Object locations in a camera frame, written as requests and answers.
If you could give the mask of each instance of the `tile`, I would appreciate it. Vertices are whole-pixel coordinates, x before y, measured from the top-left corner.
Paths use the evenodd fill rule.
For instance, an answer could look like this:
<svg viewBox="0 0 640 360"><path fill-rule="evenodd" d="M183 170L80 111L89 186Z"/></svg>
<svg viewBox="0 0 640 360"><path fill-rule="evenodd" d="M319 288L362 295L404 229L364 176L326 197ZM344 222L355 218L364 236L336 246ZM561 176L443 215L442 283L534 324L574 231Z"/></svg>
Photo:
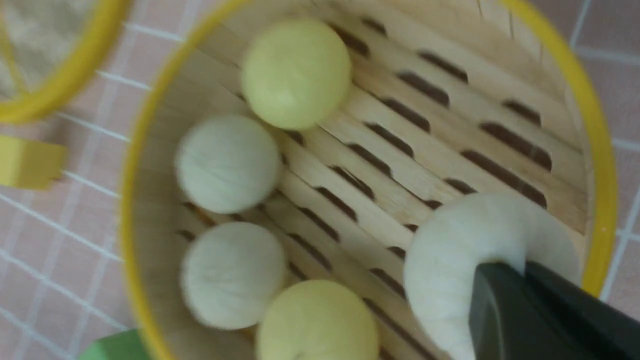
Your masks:
<svg viewBox="0 0 640 360"><path fill-rule="evenodd" d="M46 124L42 122L32 122L29 124L15 126L13 135L17 138L27 140L41 140L42 133L46 127Z"/></svg>
<svg viewBox="0 0 640 360"><path fill-rule="evenodd" d="M131 126L140 112L147 91L127 84L120 84L113 105L107 115L106 128L124 136L131 134Z"/></svg>
<svg viewBox="0 0 640 360"><path fill-rule="evenodd" d="M0 200L0 249L6 249L6 242L17 213L18 210L16 208Z"/></svg>
<svg viewBox="0 0 640 360"><path fill-rule="evenodd" d="M99 261L100 253L67 236L53 266L51 281L85 299Z"/></svg>
<svg viewBox="0 0 640 360"><path fill-rule="evenodd" d="M66 295L53 288L47 288L33 329L58 347L66 349L70 345L82 311L82 306Z"/></svg>
<svg viewBox="0 0 640 360"><path fill-rule="evenodd" d="M102 63L100 69L110 74L121 75L135 38L135 31L123 28L117 43L111 48L109 55L104 60L104 63Z"/></svg>
<svg viewBox="0 0 640 360"><path fill-rule="evenodd" d="M138 33L122 75L144 84L152 84L178 43L154 35Z"/></svg>
<svg viewBox="0 0 640 360"><path fill-rule="evenodd" d="M79 119L95 122L107 85L105 78L95 75L89 85L76 95L63 111Z"/></svg>
<svg viewBox="0 0 640 360"><path fill-rule="evenodd" d="M53 131L52 142L67 148L67 164L65 168L73 173L80 171L86 145L94 132L76 122L62 119Z"/></svg>
<svg viewBox="0 0 640 360"><path fill-rule="evenodd" d="M115 256L122 257L122 247L120 239L113 240L113 245L111 246L111 253Z"/></svg>
<svg viewBox="0 0 640 360"><path fill-rule="evenodd" d="M150 2L153 0L135 0L131 10L129 12L130 23L137 24L140 21L142 15L144 15L147 7L150 6Z"/></svg>
<svg viewBox="0 0 640 360"><path fill-rule="evenodd" d="M23 203L23 199L24 199L24 194L26 193L25 190L21 190L21 189L16 189L16 188L10 188L8 186L2 186L0 185L0 195L2 196L6 196L9 199L15 201L15 202L19 202L19 203Z"/></svg>
<svg viewBox="0 0 640 360"><path fill-rule="evenodd" d="M83 185L68 229L102 247L116 233L116 199Z"/></svg>
<svg viewBox="0 0 640 360"><path fill-rule="evenodd" d="M17 126L14 133L15 136L23 139L57 143L55 138L60 130L61 122L62 118L60 116L49 115L38 122Z"/></svg>
<svg viewBox="0 0 640 360"><path fill-rule="evenodd" d="M154 0L153 6L147 6L136 22L152 29L176 34L188 3L186 0Z"/></svg>
<svg viewBox="0 0 640 360"><path fill-rule="evenodd" d="M61 181L54 182L49 191L35 192L30 208L45 218L59 223L74 183L76 183L74 180L65 177Z"/></svg>
<svg viewBox="0 0 640 360"><path fill-rule="evenodd" d="M640 153L615 147L618 171L618 228L624 229L636 191L640 186Z"/></svg>
<svg viewBox="0 0 640 360"><path fill-rule="evenodd" d="M640 55L638 0L593 0L578 45Z"/></svg>
<svg viewBox="0 0 640 360"><path fill-rule="evenodd" d="M36 271L42 272L57 233L57 230L50 225L31 215L26 215L11 255Z"/></svg>
<svg viewBox="0 0 640 360"><path fill-rule="evenodd" d="M120 332L120 329L113 327L106 323L103 319L90 314L80 339L80 346L78 347L77 354L71 354L72 356L78 356L82 354L95 340L105 338L110 335L114 335Z"/></svg>
<svg viewBox="0 0 640 360"><path fill-rule="evenodd" d="M223 3L223 0L201 0L198 9L198 21L211 15L211 13L217 10Z"/></svg>
<svg viewBox="0 0 640 360"><path fill-rule="evenodd" d="M547 16L551 23L570 39L582 10L584 0L530 0L533 5Z"/></svg>
<svg viewBox="0 0 640 360"><path fill-rule="evenodd" d="M0 307L25 322L39 282L16 264L9 263L0 288Z"/></svg>
<svg viewBox="0 0 640 360"><path fill-rule="evenodd" d="M22 330L0 315L0 334L0 359L11 360L20 342Z"/></svg>
<svg viewBox="0 0 640 360"><path fill-rule="evenodd" d="M640 243L630 240L618 268L607 301L610 305L640 321Z"/></svg>
<svg viewBox="0 0 640 360"><path fill-rule="evenodd" d="M582 59L614 138L640 142L640 67Z"/></svg>
<svg viewBox="0 0 640 360"><path fill-rule="evenodd" d="M134 327L122 263L110 259L93 306L126 327Z"/></svg>
<svg viewBox="0 0 640 360"><path fill-rule="evenodd" d="M43 344L31 339L29 346L24 353L23 359L38 359L38 360L63 360L63 357L58 356L55 352L49 350Z"/></svg>
<svg viewBox="0 0 640 360"><path fill-rule="evenodd" d="M108 190L118 192L127 146L128 143L120 139L102 135L86 178Z"/></svg>

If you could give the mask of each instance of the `pink tile floor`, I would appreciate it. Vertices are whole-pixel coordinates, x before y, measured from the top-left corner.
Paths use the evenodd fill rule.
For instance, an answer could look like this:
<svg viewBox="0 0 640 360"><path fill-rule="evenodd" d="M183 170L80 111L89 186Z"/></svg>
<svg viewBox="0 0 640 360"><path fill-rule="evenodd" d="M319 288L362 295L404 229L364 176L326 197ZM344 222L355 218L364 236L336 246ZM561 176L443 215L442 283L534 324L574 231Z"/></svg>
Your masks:
<svg viewBox="0 0 640 360"><path fill-rule="evenodd" d="M51 191L0 187L0 359L74 359L134 327L116 242L122 157L158 70L218 2L138 0L116 51L70 106L35 126L0 127L70 150ZM620 221L601 298L640 320L640 2L533 2L582 58L609 116Z"/></svg>

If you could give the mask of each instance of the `yellow rim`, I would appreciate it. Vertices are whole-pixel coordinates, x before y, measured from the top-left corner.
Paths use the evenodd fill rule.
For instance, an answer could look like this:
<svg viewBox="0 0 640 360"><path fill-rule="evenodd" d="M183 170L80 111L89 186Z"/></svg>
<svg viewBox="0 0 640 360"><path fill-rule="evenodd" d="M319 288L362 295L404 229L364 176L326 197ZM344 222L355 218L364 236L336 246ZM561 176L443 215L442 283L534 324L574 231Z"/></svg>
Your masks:
<svg viewBox="0 0 640 360"><path fill-rule="evenodd" d="M64 106L89 81L122 29L131 0L100 0L76 49L36 91L0 103L0 122L23 124Z"/></svg>
<svg viewBox="0 0 640 360"><path fill-rule="evenodd" d="M138 118L131 145L127 153L127 161L122 183L122 201L120 203L120 236L125 263L125 276L129 298L141 325L144 339L149 349L154 351L158 360L177 360L167 342L165 342L160 328L151 312L144 286L139 277L138 264L135 257L133 232L133 204L136 171L142 150L145 146L148 129L153 122L156 104L177 75L182 64L195 47L231 12L250 0L231 0L218 11L204 20L189 37L187 42L178 50L166 66ZM612 245L616 226L616 173L609 132L605 117L600 108L600 102L593 87L562 36L548 23L548 21L524 0L503 0L514 15L521 18L538 35L547 49L558 61L567 81L574 91L580 112L583 114L585 128L589 135L593 153L595 169L595 208L593 240L583 279L583 287L593 295L597 295L602 288L607 275L611 259Z"/></svg>
<svg viewBox="0 0 640 360"><path fill-rule="evenodd" d="M611 149L611 137L600 100L589 76L562 36L531 4L524 0L502 0L513 15L521 18L542 41L564 74L584 121L589 136L591 161L595 173L595 214L591 247L587 256L582 288L599 296L604 284L616 236L618 184Z"/></svg>

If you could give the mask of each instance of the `woven mesh lid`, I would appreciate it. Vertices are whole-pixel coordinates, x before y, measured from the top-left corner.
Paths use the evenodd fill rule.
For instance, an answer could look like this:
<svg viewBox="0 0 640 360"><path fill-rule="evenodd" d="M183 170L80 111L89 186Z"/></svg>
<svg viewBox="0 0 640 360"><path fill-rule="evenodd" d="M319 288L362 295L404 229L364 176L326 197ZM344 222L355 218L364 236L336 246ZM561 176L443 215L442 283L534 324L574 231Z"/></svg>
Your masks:
<svg viewBox="0 0 640 360"><path fill-rule="evenodd" d="M0 0L0 97L42 86L74 50L98 1Z"/></svg>

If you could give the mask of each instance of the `green block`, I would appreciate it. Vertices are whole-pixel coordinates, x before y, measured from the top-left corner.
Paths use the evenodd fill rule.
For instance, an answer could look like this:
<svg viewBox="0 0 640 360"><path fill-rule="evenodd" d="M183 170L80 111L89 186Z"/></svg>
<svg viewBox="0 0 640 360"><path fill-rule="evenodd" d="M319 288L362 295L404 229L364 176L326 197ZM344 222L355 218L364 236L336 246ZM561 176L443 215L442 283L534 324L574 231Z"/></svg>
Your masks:
<svg viewBox="0 0 640 360"><path fill-rule="evenodd" d="M137 330L94 341L78 360L151 360Z"/></svg>

